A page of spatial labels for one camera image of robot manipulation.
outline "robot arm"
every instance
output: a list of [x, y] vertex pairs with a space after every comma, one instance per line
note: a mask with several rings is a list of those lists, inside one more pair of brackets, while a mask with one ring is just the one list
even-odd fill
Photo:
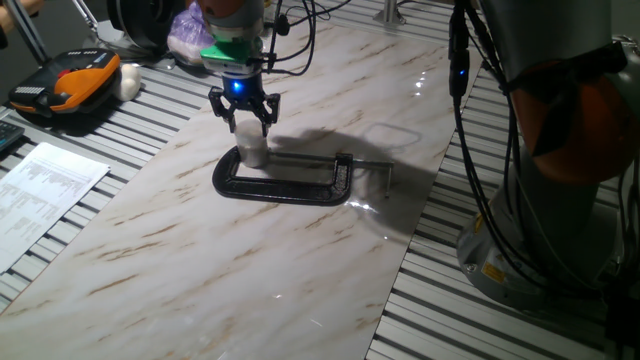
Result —
[[[266, 137], [278, 121], [280, 95], [262, 87], [264, 0], [198, 0], [216, 43], [201, 52], [205, 67], [222, 74], [223, 87], [213, 87], [209, 100], [216, 116], [235, 131], [236, 110], [251, 111]], [[222, 99], [230, 106], [226, 107]]]
[[640, 147], [640, 52], [612, 42], [611, 1], [481, 4], [540, 171], [585, 185], [626, 169]]

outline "white cup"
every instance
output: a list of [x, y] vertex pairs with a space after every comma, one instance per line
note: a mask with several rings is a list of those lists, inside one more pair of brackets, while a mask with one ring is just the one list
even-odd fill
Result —
[[244, 120], [234, 132], [240, 159], [246, 167], [261, 168], [269, 161], [267, 138], [262, 136], [262, 123], [258, 119]]

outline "paper document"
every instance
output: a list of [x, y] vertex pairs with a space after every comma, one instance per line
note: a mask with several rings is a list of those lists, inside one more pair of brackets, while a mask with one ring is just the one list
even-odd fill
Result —
[[42, 143], [0, 180], [0, 273], [9, 269], [109, 171]]

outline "marble slab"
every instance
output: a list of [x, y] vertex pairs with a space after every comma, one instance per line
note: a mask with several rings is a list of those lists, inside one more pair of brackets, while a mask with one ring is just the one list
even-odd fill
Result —
[[448, 68], [446, 47], [320, 25], [305, 76], [265, 76], [270, 146], [392, 160], [391, 197], [360, 170], [336, 207], [223, 198], [234, 138], [205, 106], [0, 316], [0, 359], [364, 358], [454, 130]]

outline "cable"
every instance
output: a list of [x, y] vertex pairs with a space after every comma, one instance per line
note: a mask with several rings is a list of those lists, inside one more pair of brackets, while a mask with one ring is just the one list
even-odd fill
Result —
[[425, 4], [423, 2], [420, 1], [415, 1], [415, 0], [404, 0], [404, 1], [400, 1], [396, 6], [402, 6], [404, 4], [409, 4], [409, 3], [413, 3], [413, 4], [420, 4], [420, 5], [428, 5]]
[[[309, 15], [309, 9], [305, 8], [305, 11], [307, 12], [307, 15]], [[311, 46], [311, 42], [312, 40], [315, 40], [315, 26], [312, 26], [312, 22], [309, 21], [309, 39], [307, 40], [307, 44], [304, 46], [304, 48], [302, 48], [301, 50], [297, 51], [296, 53], [289, 55], [289, 56], [285, 56], [283, 58], [278, 58], [276, 60], [274, 60], [274, 62], [281, 62], [281, 61], [287, 61], [287, 60], [291, 60], [299, 55], [301, 55], [302, 53], [304, 53], [305, 51], [307, 51], [307, 49], [309, 49], [309, 47]]]
[[[451, 79], [454, 79], [455, 81], [452, 82], [452, 80], [450, 79], [450, 85], [452, 87], [452, 96], [454, 96], [454, 99], [455, 99], [458, 96], [462, 97], [462, 95], [466, 91], [466, 86], [467, 86], [466, 84], [468, 83], [468, 81], [464, 81], [463, 83], [460, 83], [456, 75], [458, 73], [461, 75], [468, 74], [468, 70], [469, 70], [468, 50], [466, 49], [468, 47], [468, 38], [470, 37], [470, 34], [466, 25], [466, 21], [464, 19], [464, 9], [461, 9], [459, 7], [454, 8], [454, 15], [452, 15], [450, 26], [451, 26], [451, 32], [453, 35], [450, 42], [450, 46], [449, 46], [449, 49], [451, 51], [450, 58], [452, 61], [452, 70], [453, 68], [457, 68], [457, 70], [452, 71], [452, 76], [451, 76]], [[483, 212], [486, 218], [485, 221], [487, 221], [490, 224], [490, 226], [495, 228], [494, 238], [497, 239], [497, 241], [499, 241], [501, 245], [504, 244], [509, 249], [509, 251], [515, 254], [516, 257], [521, 262], [526, 264], [528, 267], [532, 268], [534, 271], [539, 272], [537, 270], [536, 265], [534, 265], [528, 259], [522, 256], [508, 241], [505, 240], [505, 237], [502, 235], [500, 228], [496, 225], [496, 221], [493, 217], [493, 213], [491, 212], [488, 201], [486, 200], [486, 196], [484, 194], [484, 190], [478, 179], [478, 175], [475, 171], [475, 166], [473, 166], [473, 163], [471, 161], [471, 156], [469, 155], [468, 157], [465, 157], [465, 161], [467, 162], [465, 164], [465, 167], [471, 173], [469, 176], [470, 185], [474, 190], [474, 195], [476, 195], [480, 199], [480, 204], [481, 204], [479, 206], [480, 210]]]
[[638, 254], [640, 248], [640, 229], [637, 229], [634, 224], [638, 224], [640, 226], [640, 189], [638, 188], [638, 181], [640, 181], [640, 157], [636, 156], [633, 163], [633, 180], [631, 184], [631, 188], [629, 189], [628, 195], [628, 222], [627, 222], [627, 243], [629, 255], [627, 257], [627, 262], [629, 270], [637, 273], [638, 266], [640, 265], [640, 256]]
[[[324, 21], [329, 21], [331, 20], [331, 13], [328, 12], [327, 8], [320, 5], [320, 4], [316, 4], [317, 7], [321, 8], [322, 11], [320, 11], [318, 13], [318, 19], [320, 20], [324, 20]], [[299, 10], [304, 10], [304, 7], [296, 5], [296, 6], [292, 6], [290, 8], [287, 9], [287, 11], [284, 13], [284, 16], [289, 16], [289, 11], [293, 10], [293, 9], [299, 9]]]
[[295, 56], [298, 56], [300, 54], [302, 54], [302, 52], [306, 51], [306, 49], [308, 47], [311, 47], [311, 49], [309, 50], [309, 58], [307, 60], [307, 64], [305, 65], [305, 67], [300, 71], [300, 72], [292, 72], [289, 70], [279, 70], [279, 69], [275, 69], [275, 70], [271, 70], [270, 72], [274, 73], [274, 74], [287, 74], [287, 75], [291, 75], [291, 76], [302, 76], [304, 75], [307, 70], [309, 70], [309, 67], [311, 66], [311, 61], [313, 60], [313, 53], [315, 51], [315, 45], [316, 45], [316, 24], [317, 24], [317, 12], [316, 12], [316, 2], [315, 0], [310, 0], [311, 2], [311, 10], [309, 10], [309, 6], [307, 5], [307, 0], [302, 0], [302, 4], [305, 7], [305, 11], [307, 12], [307, 21], [309, 22], [309, 41], [308, 41], [308, 45], [309, 46], [305, 46], [305, 48], [301, 51], [298, 51], [296, 54], [294, 55], [290, 55], [286, 58], [283, 58], [284, 60], [288, 60], [288, 59], [292, 59]]
[[[521, 182], [520, 174], [518, 174], [518, 173], [516, 173], [516, 180], [518, 181], [518, 183]], [[573, 277], [576, 281], [578, 281], [582, 286], [584, 286], [584, 287], [586, 287], [588, 289], [596, 290], [593, 286], [591, 286], [591, 285], [587, 284], [586, 282], [584, 282], [584, 280], [582, 280], [582, 278], [580, 278], [573, 271], [571, 271], [571, 268], [569, 266], [567, 266], [564, 263], [564, 261], [562, 261], [560, 256], [556, 253], [556, 251], [553, 248], [553, 246], [551, 246], [551, 242], [549, 241], [549, 238], [547, 237], [547, 234], [545, 234], [544, 228], [542, 227], [542, 223], [540, 222], [540, 219], [538, 219], [538, 215], [536, 215], [535, 211], [533, 211], [533, 206], [531, 205], [531, 201], [529, 201], [529, 197], [527, 196], [527, 193], [523, 190], [522, 186], [520, 186], [520, 189], [522, 190], [522, 196], [524, 196], [524, 200], [527, 202], [527, 205], [529, 205], [529, 209], [531, 209], [531, 215], [533, 216], [533, 220], [536, 222], [536, 225], [540, 229], [540, 235], [542, 235], [542, 238], [547, 243], [547, 246], [549, 247], [549, 250], [551, 250], [551, 253], [556, 258], [558, 263], [560, 263], [560, 265], [562, 267], [564, 267], [564, 270], [567, 273], [569, 273], [569, 275], [571, 275], [571, 277]]]
[[[484, 27], [484, 24], [480, 21], [477, 13], [475, 12], [475, 9], [473, 9], [470, 4], [468, 3], [468, 1], [466, 2], [467, 6], [466, 6], [466, 10], [469, 13], [469, 17], [472, 20], [472, 24], [474, 24], [474, 29], [476, 30], [476, 34], [478, 35], [478, 38], [480, 40], [480, 43], [483, 44], [483, 47], [485, 48], [485, 51], [487, 52], [487, 57], [489, 59], [486, 59], [486, 57], [483, 54], [483, 57], [485, 58], [485, 61], [490, 65], [493, 66], [494, 69], [494, 75], [496, 76], [496, 79], [498, 80], [499, 83], [501, 83], [501, 85], [506, 85], [506, 79], [504, 77], [504, 74], [501, 72], [500, 69], [500, 63], [498, 61], [497, 58], [497, 54], [495, 53], [495, 47], [493, 46], [493, 42], [488, 34], [488, 32], [486, 31], [486, 27]], [[459, 13], [459, 8], [456, 9], [454, 8], [454, 16], [456, 15], [460, 16]], [[464, 31], [466, 33], [467, 36], [469, 36], [468, 34], [468, 30], [466, 28], [466, 25], [464, 25]], [[460, 137], [460, 142], [461, 142], [461, 147], [462, 147], [462, 152], [463, 152], [463, 158], [464, 158], [464, 163], [465, 163], [465, 170], [467, 172], [467, 177], [469, 179], [469, 184], [471, 186], [471, 190], [474, 194], [474, 198], [476, 200], [476, 203], [478, 205], [478, 208], [480, 210], [481, 216], [483, 218], [483, 220], [486, 223], [487, 229], [489, 231], [489, 233], [491, 234], [492, 239], [494, 240], [494, 243], [496, 245], [496, 247], [498, 248], [498, 250], [500, 250], [500, 252], [502, 253], [502, 255], [504, 256], [505, 260], [507, 261], [507, 263], [510, 265], [510, 267], [516, 272], [518, 273], [518, 275], [520, 275], [522, 278], [524, 278], [525, 280], [527, 280], [528, 282], [530, 282], [531, 284], [540, 287], [550, 293], [555, 293], [561, 296], [569, 296], [569, 297], [579, 297], [579, 298], [598, 298], [600, 297], [600, 294], [596, 294], [595, 292], [590, 292], [590, 291], [581, 291], [581, 290], [577, 290], [577, 289], [573, 289], [573, 287], [571, 286], [567, 286], [566, 284], [562, 284], [562, 282], [560, 282], [558, 279], [556, 279], [553, 276], [549, 276], [549, 274], [543, 274], [543, 272], [541, 271], [541, 269], [538, 269], [538, 267], [536, 265], [534, 265], [533, 263], [531, 263], [528, 259], [526, 259], [524, 256], [522, 256], [518, 251], [516, 251], [515, 248], [513, 248], [513, 246], [506, 241], [504, 235], [500, 232], [499, 227], [497, 226], [497, 223], [495, 221], [495, 218], [493, 217], [491, 208], [487, 202], [486, 196], [484, 195], [484, 191], [482, 189], [482, 184], [480, 183], [480, 180], [478, 178], [478, 175], [475, 171], [475, 166], [473, 165], [473, 161], [471, 160], [471, 155], [470, 152], [468, 150], [468, 147], [466, 145], [466, 139], [464, 136], [464, 129], [463, 129], [463, 125], [462, 125], [462, 115], [460, 113], [460, 107], [461, 107], [461, 96], [454, 96], [454, 113], [455, 113], [455, 117], [456, 117], [456, 126], [458, 128], [458, 135]], [[512, 111], [513, 109], [513, 104], [511, 104], [511, 100], [507, 97], [508, 102], [509, 102], [509, 106], [510, 109]], [[516, 171], [519, 173], [520, 171], [520, 159], [519, 159], [519, 141], [518, 141], [518, 134], [517, 134], [517, 122], [515, 120], [515, 115], [513, 113], [510, 114], [510, 131], [509, 131], [509, 143], [511, 143], [511, 148], [512, 151], [514, 152], [514, 165], [516, 167]], [[516, 183], [518, 186], [516, 187], [516, 202], [519, 203], [519, 184]], [[553, 288], [553, 287], [549, 287], [545, 284], [542, 284], [536, 280], [534, 280], [533, 278], [531, 278], [530, 276], [528, 276], [527, 274], [525, 274], [518, 265], [515, 264], [515, 262], [513, 261], [513, 259], [511, 259], [511, 256], [509, 255], [509, 252], [507, 252], [505, 250], [505, 247], [508, 248], [509, 252], [513, 255], [515, 255], [521, 262], [523, 262], [524, 264], [526, 264], [528, 267], [530, 267], [532, 270], [534, 270], [535, 272], [537, 272], [538, 274], [540, 274], [542, 277], [546, 278], [547, 280], [559, 284], [561, 285], [558, 288]], [[569, 289], [571, 290], [574, 294], [567, 294], [564, 291], [561, 291], [560, 289]]]
[[[350, 3], [350, 2], [351, 2], [351, 0], [346, 0], [345, 2], [343, 2], [343, 3], [342, 3], [342, 4], [340, 4], [340, 5], [334, 6], [334, 7], [332, 7], [332, 8], [327, 9], [327, 10], [324, 10], [324, 11], [321, 11], [321, 12], [319, 12], [319, 13], [316, 13], [315, 15], [324, 15], [324, 14], [329, 14], [330, 12], [340, 9], [340, 8], [342, 8], [343, 6], [347, 5], [347, 4], [348, 4], [348, 3]], [[308, 20], [311, 16], [312, 16], [312, 15], [307, 14], [307, 16], [306, 16], [306, 17], [304, 17], [304, 18], [302, 18], [302, 19], [300, 19], [300, 20], [298, 20], [298, 21], [294, 22], [293, 24], [291, 24], [291, 26], [296, 26], [296, 25], [298, 25], [298, 24], [301, 24], [301, 23], [305, 22], [306, 20]]]
[[627, 237], [627, 218], [624, 211], [624, 200], [622, 198], [622, 188], [624, 186], [624, 177], [627, 175], [627, 169], [625, 169], [620, 178], [618, 179], [618, 207], [620, 207], [620, 221], [622, 222], [622, 236]]
[[511, 206], [511, 194], [509, 193], [509, 168], [511, 167], [511, 147], [513, 146], [514, 138], [511, 136], [511, 122], [512, 118], [515, 117], [515, 113], [512, 108], [509, 109], [509, 134], [507, 135], [507, 154], [504, 158], [504, 178], [503, 178], [503, 187], [504, 194], [507, 201], [507, 209], [509, 210], [509, 214], [513, 215], [513, 207]]
[[[278, 19], [280, 17], [280, 10], [282, 10], [282, 1], [283, 0], [278, 0], [278, 5], [276, 5], [276, 13], [275, 13], [275, 19]], [[276, 36], [277, 36], [278, 32], [275, 29], [273, 29], [273, 32], [271, 33], [271, 46], [269, 48], [269, 60], [268, 60], [268, 64], [267, 64], [267, 73], [269, 73], [272, 69], [273, 69], [273, 63], [275, 62], [274, 60], [272, 60], [272, 56], [276, 50]]]

